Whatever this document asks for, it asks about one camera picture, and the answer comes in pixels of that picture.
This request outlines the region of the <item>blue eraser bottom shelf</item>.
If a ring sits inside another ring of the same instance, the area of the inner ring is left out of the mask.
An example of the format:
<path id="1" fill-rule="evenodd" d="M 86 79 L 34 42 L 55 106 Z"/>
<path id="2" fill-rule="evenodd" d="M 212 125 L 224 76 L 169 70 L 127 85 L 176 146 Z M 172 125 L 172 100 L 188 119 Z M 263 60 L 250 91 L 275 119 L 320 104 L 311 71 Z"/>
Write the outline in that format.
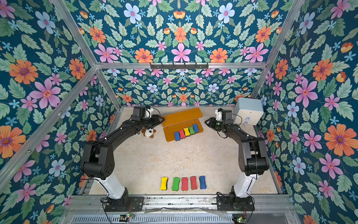
<path id="1" fill-rule="evenodd" d="M 179 132 L 175 132 L 174 133 L 174 137 L 175 137 L 175 141 L 180 141 L 181 137 L 180 137 L 180 133 Z"/>
<path id="2" fill-rule="evenodd" d="M 198 133 L 200 131 L 197 124 L 193 124 L 192 127 L 195 133 Z"/>

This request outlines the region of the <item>green eraser top shelf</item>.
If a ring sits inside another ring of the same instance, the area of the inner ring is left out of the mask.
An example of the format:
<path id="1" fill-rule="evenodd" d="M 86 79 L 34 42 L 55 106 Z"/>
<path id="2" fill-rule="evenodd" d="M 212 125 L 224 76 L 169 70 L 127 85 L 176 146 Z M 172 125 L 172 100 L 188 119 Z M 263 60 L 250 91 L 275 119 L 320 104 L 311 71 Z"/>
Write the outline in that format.
<path id="1" fill-rule="evenodd" d="M 180 186 L 180 178 L 174 177 L 172 183 L 172 191 L 178 191 Z"/>

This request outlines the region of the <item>yellow eraser top shelf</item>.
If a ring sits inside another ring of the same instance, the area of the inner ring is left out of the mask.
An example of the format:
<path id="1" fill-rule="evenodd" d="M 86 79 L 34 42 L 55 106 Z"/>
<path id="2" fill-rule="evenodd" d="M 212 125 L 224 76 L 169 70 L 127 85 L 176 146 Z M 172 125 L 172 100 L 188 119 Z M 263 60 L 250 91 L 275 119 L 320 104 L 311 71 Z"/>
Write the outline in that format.
<path id="1" fill-rule="evenodd" d="M 167 183 L 168 183 L 168 177 L 162 177 L 162 178 L 161 178 L 160 190 L 166 191 L 167 188 L 168 188 Z"/>

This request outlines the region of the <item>yellow eraser bottom shelf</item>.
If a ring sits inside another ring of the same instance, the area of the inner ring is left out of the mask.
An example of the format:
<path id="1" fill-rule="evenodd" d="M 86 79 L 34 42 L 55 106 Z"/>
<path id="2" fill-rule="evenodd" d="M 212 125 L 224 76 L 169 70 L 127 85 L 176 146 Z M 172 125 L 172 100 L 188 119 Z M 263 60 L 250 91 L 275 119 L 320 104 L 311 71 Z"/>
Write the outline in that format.
<path id="1" fill-rule="evenodd" d="M 185 136 L 190 136 L 190 131 L 189 131 L 189 128 L 184 128 L 184 133 L 185 133 Z"/>

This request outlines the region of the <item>red eraser shelf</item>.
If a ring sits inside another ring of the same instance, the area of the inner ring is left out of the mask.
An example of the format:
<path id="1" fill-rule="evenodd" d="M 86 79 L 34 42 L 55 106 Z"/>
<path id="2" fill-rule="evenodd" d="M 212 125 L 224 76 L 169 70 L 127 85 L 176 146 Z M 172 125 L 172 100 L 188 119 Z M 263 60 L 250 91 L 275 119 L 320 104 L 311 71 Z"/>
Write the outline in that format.
<path id="1" fill-rule="evenodd" d="M 182 190 L 182 191 L 188 191 L 188 189 L 189 189 L 189 187 L 188 187 L 188 178 L 187 178 L 187 177 L 183 177 L 183 178 L 181 179 L 181 182 L 182 182 L 182 184 L 181 184 L 181 190 Z"/>
<path id="2" fill-rule="evenodd" d="M 179 134 L 181 139 L 186 138 L 185 131 L 183 129 L 179 131 Z"/>
<path id="3" fill-rule="evenodd" d="M 197 177 L 196 177 L 196 176 L 191 176 L 191 177 L 190 177 L 190 183 L 191 183 L 191 190 L 196 190 L 196 189 L 198 189 Z"/>

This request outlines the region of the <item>green eraser bottom shelf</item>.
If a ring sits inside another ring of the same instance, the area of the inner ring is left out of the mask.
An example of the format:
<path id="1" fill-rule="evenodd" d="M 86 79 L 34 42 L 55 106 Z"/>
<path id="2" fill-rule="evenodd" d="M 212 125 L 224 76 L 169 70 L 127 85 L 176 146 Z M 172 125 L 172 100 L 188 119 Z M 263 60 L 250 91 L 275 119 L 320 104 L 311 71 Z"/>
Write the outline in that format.
<path id="1" fill-rule="evenodd" d="M 190 126 L 190 127 L 188 128 L 188 130 L 189 130 L 189 132 L 190 132 L 191 135 L 194 135 L 194 134 L 195 134 L 195 131 L 194 131 L 193 126 Z"/>

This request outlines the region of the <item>wooden two-tier shelf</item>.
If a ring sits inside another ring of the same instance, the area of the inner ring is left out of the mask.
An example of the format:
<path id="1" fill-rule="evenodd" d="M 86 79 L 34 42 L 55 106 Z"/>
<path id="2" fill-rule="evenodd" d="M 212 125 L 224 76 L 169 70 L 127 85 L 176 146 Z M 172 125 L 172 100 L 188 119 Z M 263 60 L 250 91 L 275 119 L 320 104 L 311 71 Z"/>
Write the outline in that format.
<path id="1" fill-rule="evenodd" d="M 162 123 L 162 127 L 163 127 L 166 141 L 167 142 L 175 141 L 175 137 L 174 137 L 175 132 L 179 132 L 184 128 L 189 128 L 193 124 L 197 124 L 200 130 L 198 133 L 202 133 L 204 129 L 199 120 L 202 117 L 203 114 L 199 108 L 189 109 L 189 110 L 165 115 L 164 116 L 165 121 Z"/>

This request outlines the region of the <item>yellow eraser shelf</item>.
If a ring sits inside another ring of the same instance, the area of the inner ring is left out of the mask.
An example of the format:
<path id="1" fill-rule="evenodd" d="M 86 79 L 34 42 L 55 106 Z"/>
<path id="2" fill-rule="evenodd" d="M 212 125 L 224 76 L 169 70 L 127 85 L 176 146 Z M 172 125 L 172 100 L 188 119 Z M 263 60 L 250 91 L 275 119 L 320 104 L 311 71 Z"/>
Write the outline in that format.
<path id="1" fill-rule="evenodd" d="M 189 131 L 189 128 L 184 128 L 184 133 L 185 133 L 185 136 L 190 136 L 190 131 Z"/>
<path id="2" fill-rule="evenodd" d="M 168 183 L 168 177 L 162 177 L 162 178 L 161 178 L 160 190 L 166 191 L 167 188 L 168 188 L 167 183 Z"/>

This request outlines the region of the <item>blue eraser shelf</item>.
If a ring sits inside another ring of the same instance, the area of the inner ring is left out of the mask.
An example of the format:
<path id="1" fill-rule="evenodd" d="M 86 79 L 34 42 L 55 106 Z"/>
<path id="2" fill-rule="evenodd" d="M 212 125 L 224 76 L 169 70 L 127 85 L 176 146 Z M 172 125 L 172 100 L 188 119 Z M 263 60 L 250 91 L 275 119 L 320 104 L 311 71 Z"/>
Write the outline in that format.
<path id="1" fill-rule="evenodd" d="M 200 131 L 197 124 L 193 124 L 192 127 L 195 133 L 198 133 Z"/>
<path id="2" fill-rule="evenodd" d="M 175 141 L 180 141 L 181 137 L 180 137 L 180 133 L 179 132 L 175 132 L 174 133 L 174 137 L 175 137 Z"/>
<path id="3" fill-rule="evenodd" d="M 200 176 L 199 177 L 199 182 L 200 182 L 200 189 L 206 189 L 207 185 L 206 185 L 206 177 L 205 176 Z"/>

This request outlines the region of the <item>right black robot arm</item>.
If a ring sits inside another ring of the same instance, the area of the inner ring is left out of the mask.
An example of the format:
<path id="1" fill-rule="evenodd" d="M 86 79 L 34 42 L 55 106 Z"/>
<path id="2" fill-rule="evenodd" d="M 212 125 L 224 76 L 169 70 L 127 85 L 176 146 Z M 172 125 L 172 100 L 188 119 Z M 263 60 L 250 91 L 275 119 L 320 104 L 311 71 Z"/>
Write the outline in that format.
<path id="1" fill-rule="evenodd" d="M 205 124 L 217 133 L 225 134 L 225 138 L 234 140 L 238 146 L 239 168 L 243 175 L 232 187 L 229 198 L 235 201 L 250 197 L 255 181 L 269 169 L 269 159 L 266 152 L 265 140 L 245 132 L 240 125 L 234 123 L 231 110 L 219 108 L 215 117 L 205 121 Z"/>

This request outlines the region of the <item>green eraser shelf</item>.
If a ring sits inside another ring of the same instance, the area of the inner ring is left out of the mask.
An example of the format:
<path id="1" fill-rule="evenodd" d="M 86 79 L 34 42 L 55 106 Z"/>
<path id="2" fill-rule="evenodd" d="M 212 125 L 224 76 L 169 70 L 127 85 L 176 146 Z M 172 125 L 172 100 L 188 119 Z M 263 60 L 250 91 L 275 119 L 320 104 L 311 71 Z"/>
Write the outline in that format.
<path id="1" fill-rule="evenodd" d="M 180 186 L 180 178 L 174 177 L 172 183 L 172 191 L 178 191 Z"/>
<path id="2" fill-rule="evenodd" d="M 195 134 L 195 131 L 194 131 L 193 126 L 190 126 L 190 127 L 188 128 L 188 130 L 189 130 L 189 132 L 190 132 L 191 135 L 194 135 L 194 134 Z"/>

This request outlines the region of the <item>red eraser top shelf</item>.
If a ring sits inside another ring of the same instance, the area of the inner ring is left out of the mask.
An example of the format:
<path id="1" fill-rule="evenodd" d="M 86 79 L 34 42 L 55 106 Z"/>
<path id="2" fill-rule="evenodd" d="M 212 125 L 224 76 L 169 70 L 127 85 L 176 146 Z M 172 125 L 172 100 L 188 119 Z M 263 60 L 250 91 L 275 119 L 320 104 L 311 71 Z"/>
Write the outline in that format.
<path id="1" fill-rule="evenodd" d="M 182 191 L 188 191 L 188 189 L 189 189 L 189 187 L 188 187 L 188 178 L 187 178 L 187 177 L 183 177 L 183 178 L 181 179 L 181 182 L 182 182 L 182 184 L 181 184 L 181 190 L 182 190 Z"/>
<path id="2" fill-rule="evenodd" d="M 198 189 L 197 177 L 196 177 L 196 176 L 191 176 L 191 177 L 190 177 L 190 183 L 191 183 L 191 190 L 196 190 L 196 189 Z"/>

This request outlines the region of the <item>light blue drawer cabinet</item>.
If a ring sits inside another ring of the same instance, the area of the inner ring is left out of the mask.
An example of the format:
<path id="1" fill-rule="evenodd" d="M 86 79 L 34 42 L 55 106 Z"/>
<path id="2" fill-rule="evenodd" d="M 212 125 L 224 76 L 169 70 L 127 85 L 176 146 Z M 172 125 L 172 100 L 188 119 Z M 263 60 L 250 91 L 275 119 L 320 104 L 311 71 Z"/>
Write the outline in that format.
<path id="1" fill-rule="evenodd" d="M 263 105 L 259 99 L 239 98 L 234 109 L 234 123 L 255 126 L 263 114 Z"/>

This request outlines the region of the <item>red eraser bottom shelf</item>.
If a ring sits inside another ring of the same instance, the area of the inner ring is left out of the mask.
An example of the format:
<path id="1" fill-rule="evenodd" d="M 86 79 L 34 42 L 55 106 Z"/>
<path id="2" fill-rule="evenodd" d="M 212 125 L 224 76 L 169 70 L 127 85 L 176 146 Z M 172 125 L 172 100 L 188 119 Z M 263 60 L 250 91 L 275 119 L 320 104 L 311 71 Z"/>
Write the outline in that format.
<path id="1" fill-rule="evenodd" d="M 181 139 L 186 138 L 185 131 L 183 129 L 179 131 L 179 134 Z"/>

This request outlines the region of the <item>blue eraser top shelf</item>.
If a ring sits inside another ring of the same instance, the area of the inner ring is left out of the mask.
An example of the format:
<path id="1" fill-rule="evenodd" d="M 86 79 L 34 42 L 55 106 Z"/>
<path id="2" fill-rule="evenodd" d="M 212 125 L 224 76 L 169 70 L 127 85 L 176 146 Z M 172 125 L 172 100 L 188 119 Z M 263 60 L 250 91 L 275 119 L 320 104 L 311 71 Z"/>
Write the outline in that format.
<path id="1" fill-rule="evenodd" d="M 206 177 L 205 176 L 200 176 L 199 177 L 199 182 L 200 182 L 200 189 L 206 189 L 207 185 L 206 185 Z"/>

